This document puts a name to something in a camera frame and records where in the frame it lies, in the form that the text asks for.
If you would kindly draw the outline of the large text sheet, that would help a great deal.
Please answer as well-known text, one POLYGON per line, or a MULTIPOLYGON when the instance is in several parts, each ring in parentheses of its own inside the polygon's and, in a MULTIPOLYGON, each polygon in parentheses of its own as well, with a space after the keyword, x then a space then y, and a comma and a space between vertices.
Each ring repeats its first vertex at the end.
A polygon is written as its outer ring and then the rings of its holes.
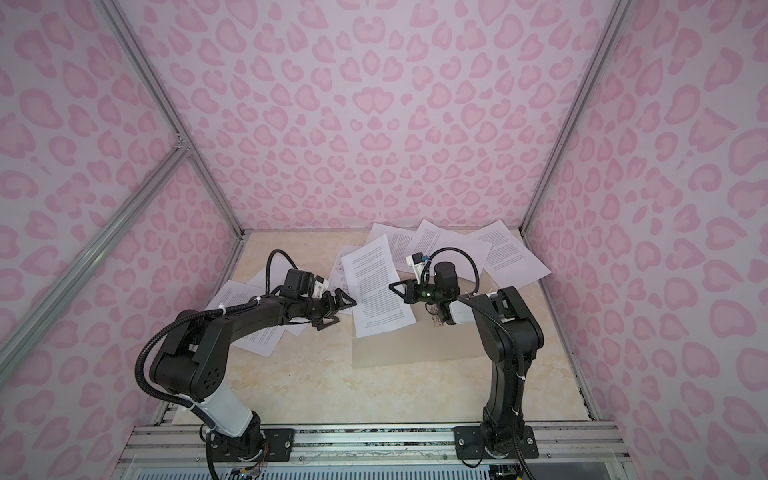
POLYGON ((412 308, 389 289, 400 281, 389 242, 383 235, 341 258, 353 307, 355 336, 365 338, 416 323, 412 308))

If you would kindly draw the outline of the beige paper folder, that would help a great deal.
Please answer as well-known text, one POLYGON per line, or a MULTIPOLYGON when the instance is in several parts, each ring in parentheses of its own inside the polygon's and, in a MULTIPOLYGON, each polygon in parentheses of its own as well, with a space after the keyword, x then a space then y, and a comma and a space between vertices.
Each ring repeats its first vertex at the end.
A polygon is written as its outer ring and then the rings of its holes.
POLYGON ((355 368, 485 355, 474 323, 437 325, 422 303, 408 305, 385 287, 366 294, 352 314, 355 368))

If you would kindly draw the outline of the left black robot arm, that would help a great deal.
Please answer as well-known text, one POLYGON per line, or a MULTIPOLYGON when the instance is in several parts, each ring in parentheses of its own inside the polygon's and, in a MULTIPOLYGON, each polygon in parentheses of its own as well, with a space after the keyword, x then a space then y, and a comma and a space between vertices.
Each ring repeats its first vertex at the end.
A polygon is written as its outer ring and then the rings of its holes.
POLYGON ((330 290, 312 273, 291 269, 281 285, 242 304, 180 313, 138 354, 137 385, 202 421, 208 462, 263 461, 268 441, 260 417, 225 382, 231 345, 262 330, 294 323, 321 331, 338 323, 339 313, 356 304, 342 289, 330 290))

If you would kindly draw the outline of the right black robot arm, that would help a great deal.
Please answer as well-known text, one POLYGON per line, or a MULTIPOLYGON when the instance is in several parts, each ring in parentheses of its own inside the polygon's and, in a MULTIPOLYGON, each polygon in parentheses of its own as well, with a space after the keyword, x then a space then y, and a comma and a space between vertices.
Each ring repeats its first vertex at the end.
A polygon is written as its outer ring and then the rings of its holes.
POLYGON ((537 458, 538 446, 533 429, 525 423, 522 404, 527 374, 544 346, 544 334, 518 290, 507 287, 490 294, 462 294, 450 262, 438 263, 432 280, 402 280, 388 289, 405 304, 423 303, 443 324, 457 323, 454 310, 459 306, 473 316, 492 365, 490 393, 480 424, 455 432, 457 457, 520 462, 537 458))

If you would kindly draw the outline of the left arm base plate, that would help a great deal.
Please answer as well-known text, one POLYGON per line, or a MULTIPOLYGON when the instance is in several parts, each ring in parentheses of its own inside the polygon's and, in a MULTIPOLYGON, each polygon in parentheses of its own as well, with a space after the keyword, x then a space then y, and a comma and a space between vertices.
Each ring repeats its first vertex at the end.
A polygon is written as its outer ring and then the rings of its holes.
POLYGON ((213 432, 206 455, 213 462, 288 462, 294 435, 295 431, 288 428, 251 428, 239 437, 213 432))

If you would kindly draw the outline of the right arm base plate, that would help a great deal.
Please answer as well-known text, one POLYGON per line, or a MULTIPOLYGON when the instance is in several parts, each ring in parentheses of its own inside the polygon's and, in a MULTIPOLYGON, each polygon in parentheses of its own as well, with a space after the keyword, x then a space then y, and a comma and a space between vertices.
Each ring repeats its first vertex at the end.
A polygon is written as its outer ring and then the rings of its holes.
POLYGON ((452 433, 459 460, 517 459, 518 453, 525 460, 540 456, 534 430, 528 425, 515 432, 506 429, 496 434, 481 424, 457 426, 452 433))

